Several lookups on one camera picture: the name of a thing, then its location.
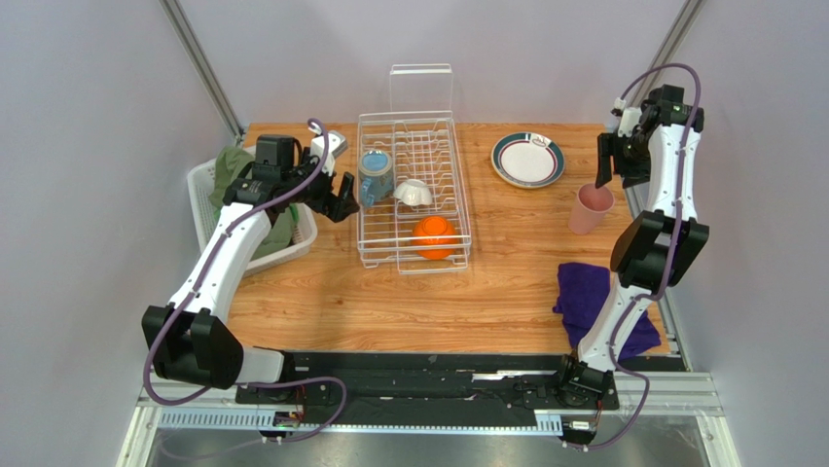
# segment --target wire dish rack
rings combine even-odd
[[[396,263],[403,274],[467,269],[472,230],[451,111],[361,115],[358,140],[357,157],[380,150],[393,159],[395,187],[415,179],[428,185],[432,193],[429,205],[410,207],[389,198],[360,210],[357,250],[363,266],[376,268]],[[415,226],[429,216],[445,218],[456,234],[414,237]],[[452,244],[412,245],[415,239]],[[428,260],[418,254],[450,248],[452,253],[443,260]]]

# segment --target pink cup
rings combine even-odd
[[[567,227],[578,235],[589,234],[601,223],[607,211],[613,209],[614,204],[616,199],[607,186],[596,188],[592,183],[582,185],[576,194]]]

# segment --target plate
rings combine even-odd
[[[547,136],[513,133],[492,149],[492,166],[501,178],[519,188],[550,185],[564,172],[564,155]]]

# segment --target cup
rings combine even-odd
[[[364,154],[357,164],[360,172],[360,203],[372,207],[394,193],[394,170],[391,158],[383,151]]]
[[[582,185],[576,194],[567,227],[578,235],[589,234],[601,223],[607,211],[613,209],[614,204],[616,199],[607,186],[596,188],[592,183]]]

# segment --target wooden table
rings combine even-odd
[[[337,171],[356,174],[357,126],[329,125],[351,147]],[[595,179],[595,125],[458,125],[469,195],[473,252],[469,269],[400,275],[393,264],[364,269],[357,254],[357,216],[333,224],[316,216],[319,237],[308,255],[242,280],[230,328],[249,345],[294,350],[564,353],[559,264],[608,267],[616,238],[631,222],[620,181],[616,206],[588,235],[567,228],[578,187]],[[566,159],[550,187],[508,185],[489,161],[495,142],[517,131],[552,138]],[[265,133],[291,134],[309,144],[305,125],[251,125],[245,147]],[[662,337],[652,353],[668,353],[656,305],[649,316]]]

